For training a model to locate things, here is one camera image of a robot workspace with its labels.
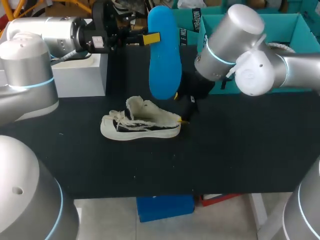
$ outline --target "sneaker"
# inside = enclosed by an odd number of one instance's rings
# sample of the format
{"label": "sneaker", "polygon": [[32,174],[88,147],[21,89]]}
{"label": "sneaker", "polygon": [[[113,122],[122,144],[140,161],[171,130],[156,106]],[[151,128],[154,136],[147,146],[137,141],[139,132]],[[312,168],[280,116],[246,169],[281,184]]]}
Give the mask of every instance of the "sneaker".
{"label": "sneaker", "polygon": [[165,111],[149,100],[132,96],[124,111],[112,110],[102,118],[103,136],[118,141],[139,138],[173,138],[180,132],[180,116]]}

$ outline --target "shoe insole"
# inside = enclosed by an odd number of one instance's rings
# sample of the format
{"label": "shoe insole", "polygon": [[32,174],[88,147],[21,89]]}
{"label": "shoe insole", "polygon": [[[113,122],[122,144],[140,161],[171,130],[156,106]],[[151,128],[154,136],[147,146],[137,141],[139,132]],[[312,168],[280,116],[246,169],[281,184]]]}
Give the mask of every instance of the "shoe insole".
{"label": "shoe insole", "polygon": [[148,32],[160,33],[160,42],[150,45],[149,87],[160,100],[173,97],[180,85],[182,67],[177,23],[172,10],[156,6],[148,15]]}

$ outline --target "shoe lace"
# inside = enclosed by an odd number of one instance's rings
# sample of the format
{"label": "shoe lace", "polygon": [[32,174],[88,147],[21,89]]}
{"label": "shoe lace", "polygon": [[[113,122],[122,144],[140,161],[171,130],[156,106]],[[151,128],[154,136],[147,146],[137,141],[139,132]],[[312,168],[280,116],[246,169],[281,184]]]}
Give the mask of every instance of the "shoe lace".
{"label": "shoe lace", "polygon": [[103,116],[104,119],[112,119],[115,120],[118,125],[121,124],[123,126],[131,125],[130,120],[126,117],[125,111],[115,111],[111,110],[109,115]]}
{"label": "shoe lace", "polygon": [[115,111],[115,110],[111,110],[109,112],[109,115],[105,115],[103,116],[102,119],[111,119],[111,120],[115,120],[117,122],[117,126],[119,126],[119,124],[122,125],[122,127],[128,129],[128,130],[144,130],[144,131],[151,131],[147,128],[145,128],[145,126],[141,126],[141,127],[130,127],[133,126],[134,124],[132,123],[132,121],[130,119],[128,119],[125,115],[125,111]]}

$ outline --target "black tabletop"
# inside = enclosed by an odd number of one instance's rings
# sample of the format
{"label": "black tabletop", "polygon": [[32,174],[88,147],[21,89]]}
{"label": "black tabletop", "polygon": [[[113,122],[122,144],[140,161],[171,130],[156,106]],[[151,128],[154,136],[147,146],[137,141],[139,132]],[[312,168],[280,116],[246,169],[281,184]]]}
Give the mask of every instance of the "black tabletop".
{"label": "black tabletop", "polygon": [[[193,71],[196,48],[180,51],[183,69]],[[152,98],[149,59],[147,47],[110,54],[107,96],[61,98],[53,113],[0,134],[27,144],[73,198],[289,192],[320,154],[314,92],[211,95],[175,138],[103,137],[102,116],[131,96],[182,112],[184,101]]]}

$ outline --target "floor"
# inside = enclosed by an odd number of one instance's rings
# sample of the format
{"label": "floor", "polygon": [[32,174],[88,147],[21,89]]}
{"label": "floor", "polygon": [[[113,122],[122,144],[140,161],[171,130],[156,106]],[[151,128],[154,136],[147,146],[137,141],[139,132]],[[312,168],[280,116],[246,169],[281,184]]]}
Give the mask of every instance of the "floor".
{"label": "floor", "polygon": [[[263,194],[267,213],[287,194]],[[139,222],[135,197],[80,199],[75,205],[81,209],[78,240],[257,239],[247,195],[207,207],[197,205],[193,214],[144,223]]]}

